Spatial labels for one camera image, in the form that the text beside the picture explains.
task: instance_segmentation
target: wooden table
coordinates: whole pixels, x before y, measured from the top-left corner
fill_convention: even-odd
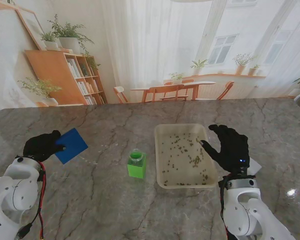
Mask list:
[[[183,89],[192,89],[192,100],[196,100],[198,97],[198,91],[200,85],[211,85],[216,84],[214,81],[194,81],[188,83],[182,83],[184,85]],[[142,103],[146,102],[147,94],[149,93],[149,87],[140,87],[140,88],[132,88],[131,91],[143,91],[142,95]]]

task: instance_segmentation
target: table leg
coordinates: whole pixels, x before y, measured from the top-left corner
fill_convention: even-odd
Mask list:
[[[193,86],[192,88],[192,100],[195,101],[197,98],[197,87],[198,86]]]
[[[141,100],[142,103],[145,103],[145,102],[146,102],[147,93],[148,93],[147,90],[144,90],[144,91],[143,91],[142,100]]]

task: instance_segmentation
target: white tray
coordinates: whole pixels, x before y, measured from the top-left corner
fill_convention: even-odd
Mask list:
[[[154,138],[156,180],[160,187],[183,189],[216,186],[218,175],[215,163],[199,143],[200,140],[208,141],[204,126],[191,123],[160,124],[154,129]]]

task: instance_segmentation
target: blue sponge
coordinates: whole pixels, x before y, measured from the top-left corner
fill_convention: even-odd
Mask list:
[[[65,150],[56,152],[55,155],[63,163],[66,164],[75,156],[88,148],[88,145],[82,139],[78,131],[73,128],[63,134],[56,142],[58,145],[64,145]]]

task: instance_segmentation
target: sheer curtain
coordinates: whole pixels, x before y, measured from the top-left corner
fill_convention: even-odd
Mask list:
[[[140,96],[130,94],[131,88],[162,85],[169,73],[189,70],[211,5],[212,1],[102,1],[115,84],[124,87],[132,102]]]
[[[268,75],[251,98],[275,98],[287,95],[292,82],[300,77],[300,22],[273,63]]]

